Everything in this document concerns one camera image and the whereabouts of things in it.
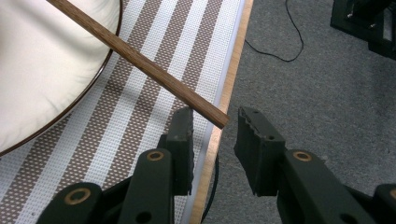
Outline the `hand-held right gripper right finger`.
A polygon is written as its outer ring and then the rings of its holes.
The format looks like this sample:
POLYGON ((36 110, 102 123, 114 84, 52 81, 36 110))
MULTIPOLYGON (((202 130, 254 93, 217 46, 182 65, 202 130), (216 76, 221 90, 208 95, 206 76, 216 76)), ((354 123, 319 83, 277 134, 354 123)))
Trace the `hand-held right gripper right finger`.
POLYGON ((277 164, 285 151, 285 139, 263 113, 246 106, 238 109, 234 154, 254 195, 277 195, 277 164))

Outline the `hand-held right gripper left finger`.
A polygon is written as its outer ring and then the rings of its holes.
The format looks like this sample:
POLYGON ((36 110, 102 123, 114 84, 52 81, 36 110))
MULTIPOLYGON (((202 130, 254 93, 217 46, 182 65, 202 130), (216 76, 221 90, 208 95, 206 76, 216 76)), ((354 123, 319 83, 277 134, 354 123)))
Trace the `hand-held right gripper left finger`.
POLYGON ((171 119, 168 132, 163 134, 158 147, 172 154, 174 165, 173 193, 177 196, 191 194, 194 152, 193 152, 193 111, 183 107, 171 119))

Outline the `brown wooden chopstick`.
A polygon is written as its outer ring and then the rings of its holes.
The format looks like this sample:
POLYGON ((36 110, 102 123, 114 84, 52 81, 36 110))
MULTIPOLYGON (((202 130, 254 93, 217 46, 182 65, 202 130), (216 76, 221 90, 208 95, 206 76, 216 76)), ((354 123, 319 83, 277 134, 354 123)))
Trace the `brown wooden chopstick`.
POLYGON ((187 87, 181 81, 164 71, 159 65, 129 46, 125 41, 107 30, 106 27, 84 13, 67 0, 46 0, 60 10, 65 16, 77 23, 102 43, 117 52, 123 59, 153 79, 160 86, 171 92, 179 100, 194 109, 216 127, 223 129, 229 116, 210 104, 205 98, 187 87))

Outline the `white plate with dark rim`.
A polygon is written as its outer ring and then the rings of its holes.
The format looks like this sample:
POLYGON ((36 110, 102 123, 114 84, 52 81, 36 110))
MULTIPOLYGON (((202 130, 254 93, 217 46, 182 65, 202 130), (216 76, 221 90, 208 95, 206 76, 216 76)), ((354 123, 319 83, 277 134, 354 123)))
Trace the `white plate with dark rim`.
POLYGON ((0 156, 64 117, 110 55, 47 0, 0 0, 0 156))

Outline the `brown white striped placemat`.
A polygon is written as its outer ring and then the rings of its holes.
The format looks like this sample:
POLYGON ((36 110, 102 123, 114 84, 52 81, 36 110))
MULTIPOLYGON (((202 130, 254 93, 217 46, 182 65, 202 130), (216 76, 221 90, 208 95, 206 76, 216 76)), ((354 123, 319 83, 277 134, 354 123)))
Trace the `brown white striped placemat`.
MULTIPOLYGON (((195 90, 223 0, 116 0, 120 38, 195 90)), ((47 132, 0 157, 0 224, 35 224, 61 189, 108 189, 156 147, 175 96, 119 55, 78 106, 47 132)))

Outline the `blue-grey table mat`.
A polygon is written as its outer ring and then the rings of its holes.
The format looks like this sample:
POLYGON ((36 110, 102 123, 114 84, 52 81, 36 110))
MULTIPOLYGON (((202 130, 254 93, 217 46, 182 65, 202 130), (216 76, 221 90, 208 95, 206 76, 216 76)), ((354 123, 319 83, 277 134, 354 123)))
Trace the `blue-grey table mat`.
MULTIPOLYGON (((223 0, 195 90, 227 112, 253 0, 223 0)), ((176 224, 200 224, 209 199, 222 130, 194 116, 195 168, 190 196, 176 198, 176 224)))

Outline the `black metal stand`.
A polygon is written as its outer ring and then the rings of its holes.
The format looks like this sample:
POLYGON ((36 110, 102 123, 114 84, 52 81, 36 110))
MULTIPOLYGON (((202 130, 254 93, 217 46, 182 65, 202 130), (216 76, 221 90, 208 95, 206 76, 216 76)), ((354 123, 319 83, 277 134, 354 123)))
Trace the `black metal stand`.
POLYGON ((396 0, 333 0, 331 27, 396 61, 396 0))

